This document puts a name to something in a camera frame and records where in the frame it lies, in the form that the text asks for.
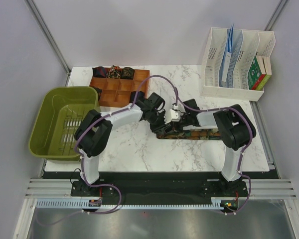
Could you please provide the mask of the floral brown green tie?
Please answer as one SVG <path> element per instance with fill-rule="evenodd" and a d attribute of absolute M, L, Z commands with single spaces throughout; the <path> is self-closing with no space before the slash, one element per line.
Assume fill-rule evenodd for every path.
<path fill-rule="evenodd" d="M 157 134 L 158 139 L 183 139 L 183 140 L 221 140 L 218 129 L 189 129 L 183 132 L 173 132 L 165 135 Z"/>

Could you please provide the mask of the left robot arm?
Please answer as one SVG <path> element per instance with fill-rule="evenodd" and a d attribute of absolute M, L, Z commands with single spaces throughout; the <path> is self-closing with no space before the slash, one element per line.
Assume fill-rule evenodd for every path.
<path fill-rule="evenodd" d="M 82 190 L 89 196 L 99 192 L 99 155 L 107 146 L 112 131 L 126 124 L 145 120 L 150 126 L 165 126 L 165 100 L 156 93 L 145 98 L 142 92 L 132 92 L 130 103 L 111 112 L 90 110 L 74 134 L 74 151 L 80 155 Z"/>

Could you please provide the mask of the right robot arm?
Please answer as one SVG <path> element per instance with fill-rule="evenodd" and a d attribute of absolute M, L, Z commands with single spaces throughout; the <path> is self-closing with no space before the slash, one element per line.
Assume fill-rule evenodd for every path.
<path fill-rule="evenodd" d="M 224 196 L 236 191 L 234 181 L 242 177 L 241 165 L 246 149 L 256 136 L 256 130 L 239 104 L 230 107 L 201 110 L 195 99 L 182 102 L 185 113 L 177 122 L 179 128 L 185 126 L 212 126 L 218 129 L 225 144 L 225 161 L 221 170 L 224 180 L 218 183 L 218 190 Z"/>

